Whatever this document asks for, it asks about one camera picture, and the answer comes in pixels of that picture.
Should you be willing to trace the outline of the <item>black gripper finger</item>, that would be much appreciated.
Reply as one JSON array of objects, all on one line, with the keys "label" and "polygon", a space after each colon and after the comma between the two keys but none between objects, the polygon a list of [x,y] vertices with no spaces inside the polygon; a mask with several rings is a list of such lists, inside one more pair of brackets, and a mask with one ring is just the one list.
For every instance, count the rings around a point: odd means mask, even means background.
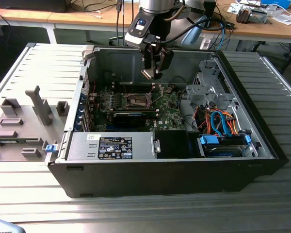
[{"label": "black gripper finger", "polygon": [[174,52],[166,46],[162,46],[160,50],[155,51],[153,79],[160,79],[162,77],[162,72],[170,67],[173,57]]},{"label": "black gripper finger", "polygon": [[146,44],[145,48],[142,50],[144,69],[152,69],[152,46]]}]

